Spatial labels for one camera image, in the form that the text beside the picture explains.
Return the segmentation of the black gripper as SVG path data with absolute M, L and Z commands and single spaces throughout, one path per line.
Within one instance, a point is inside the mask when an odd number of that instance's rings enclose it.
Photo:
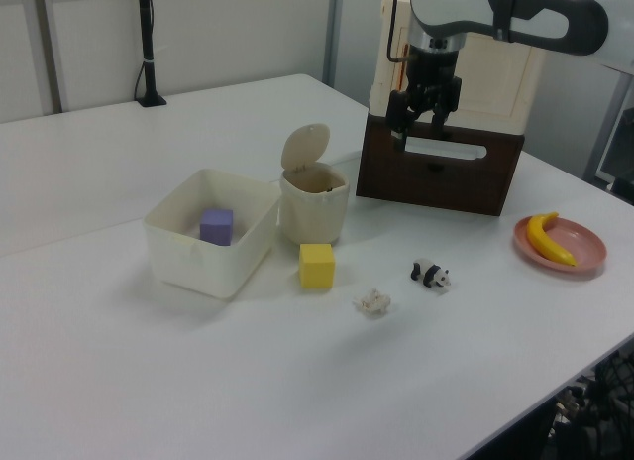
M 462 80 L 455 76 L 458 56 L 458 51 L 409 48 L 406 90 L 392 90 L 386 109 L 395 151 L 405 150 L 408 132 L 421 114 L 432 111 L 432 131 L 441 134 L 450 114 L 458 109 L 462 89 Z

